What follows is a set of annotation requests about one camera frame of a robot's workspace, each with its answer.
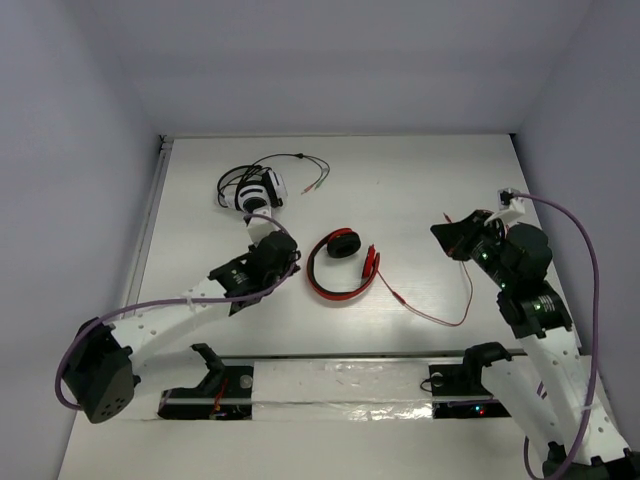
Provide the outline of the red black headphones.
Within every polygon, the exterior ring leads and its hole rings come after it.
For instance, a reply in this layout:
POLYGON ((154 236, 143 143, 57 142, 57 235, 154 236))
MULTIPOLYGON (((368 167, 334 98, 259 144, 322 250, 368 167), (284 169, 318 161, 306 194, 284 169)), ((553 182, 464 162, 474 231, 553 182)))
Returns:
POLYGON ((351 228, 339 228, 321 238, 306 260, 306 278, 310 288, 321 298, 332 302, 346 302, 363 295, 374 283, 380 267, 381 255, 374 244, 366 249, 359 274, 359 283, 351 290, 332 290, 323 286, 316 276, 316 258, 323 254, 323 267, 344 266, 359 252, 362 241, 351 228))

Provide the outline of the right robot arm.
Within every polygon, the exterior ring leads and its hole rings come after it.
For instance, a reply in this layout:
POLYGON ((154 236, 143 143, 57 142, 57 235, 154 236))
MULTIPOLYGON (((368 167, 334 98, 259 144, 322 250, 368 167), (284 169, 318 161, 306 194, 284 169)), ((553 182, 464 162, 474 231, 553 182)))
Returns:
POLYGON ((583 364, 574 324, 548 283, 552 251, 539 228, 503 231, 487 211, 430 231, 444 253, 473 261, 498 286, 497 305, 542 390, 531 390, 498 342, 466 349, 459 379, 497 399, 542 458, 546 479, 636 479, 639 455, 619 433, 596 394, 597 370, 583 364))

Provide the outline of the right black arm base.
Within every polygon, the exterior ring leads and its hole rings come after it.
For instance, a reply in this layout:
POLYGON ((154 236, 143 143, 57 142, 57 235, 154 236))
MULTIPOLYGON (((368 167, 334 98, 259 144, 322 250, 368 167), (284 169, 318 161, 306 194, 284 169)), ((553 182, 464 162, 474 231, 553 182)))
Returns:
POLYGON ((507 418, 506 408, 481 384, 485 367, 512 355, 498 342, 488 342, 465 350, 460 363, 429 366, 429 374, 419 388, 432 397, 435 419, 507 418))

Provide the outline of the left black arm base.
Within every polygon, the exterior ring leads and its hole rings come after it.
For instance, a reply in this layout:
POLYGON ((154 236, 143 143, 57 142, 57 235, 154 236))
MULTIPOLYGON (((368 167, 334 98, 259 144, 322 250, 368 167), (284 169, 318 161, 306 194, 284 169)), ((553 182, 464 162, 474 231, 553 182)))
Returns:
POLYGON ((205 343, 191 346, 204 361, 206 375, 194 387, 162 393, 157 415, 163 420, 241 421, 252 419, 253 365, 226 365, 205 343))

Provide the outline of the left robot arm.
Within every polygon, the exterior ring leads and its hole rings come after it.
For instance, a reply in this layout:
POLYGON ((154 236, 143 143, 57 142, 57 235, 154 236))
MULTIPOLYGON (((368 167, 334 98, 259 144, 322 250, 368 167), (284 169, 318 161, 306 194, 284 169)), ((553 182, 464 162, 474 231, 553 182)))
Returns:
POLYGON ((205 322, 259 303, 298 271, 299 259, 296 241, 276 230, 180 297, 129 305, 85 322, 57 367, 58 401, 93 424, 119 415, 134 399, 146 361, 205 322))

